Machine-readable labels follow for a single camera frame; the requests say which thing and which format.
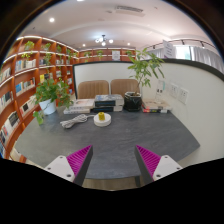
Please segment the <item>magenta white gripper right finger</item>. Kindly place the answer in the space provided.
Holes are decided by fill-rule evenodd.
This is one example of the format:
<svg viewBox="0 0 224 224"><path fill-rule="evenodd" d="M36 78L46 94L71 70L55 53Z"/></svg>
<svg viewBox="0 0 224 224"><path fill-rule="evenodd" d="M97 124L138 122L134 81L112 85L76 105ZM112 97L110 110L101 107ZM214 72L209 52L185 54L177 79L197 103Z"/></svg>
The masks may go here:
<svg viewBox="0 0 224 224"><path fill-rule="evenodd" d="M142 146L136 145L134 153L145 185L182 169L170 156L159 156Z"/></svg>

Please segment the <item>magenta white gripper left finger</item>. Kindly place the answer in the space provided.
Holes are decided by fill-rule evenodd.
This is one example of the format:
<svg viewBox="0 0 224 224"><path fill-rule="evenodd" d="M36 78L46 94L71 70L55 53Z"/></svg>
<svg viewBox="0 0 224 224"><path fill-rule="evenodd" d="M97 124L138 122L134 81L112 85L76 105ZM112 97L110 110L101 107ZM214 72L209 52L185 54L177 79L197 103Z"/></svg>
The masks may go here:
<svg viewBox="0 0 224 224"><path fill-rule="evenodd" d="M45 167L45 170L81 186L84 182L92 155L93 146L89 145L69 156L59 155Z"/></svg>

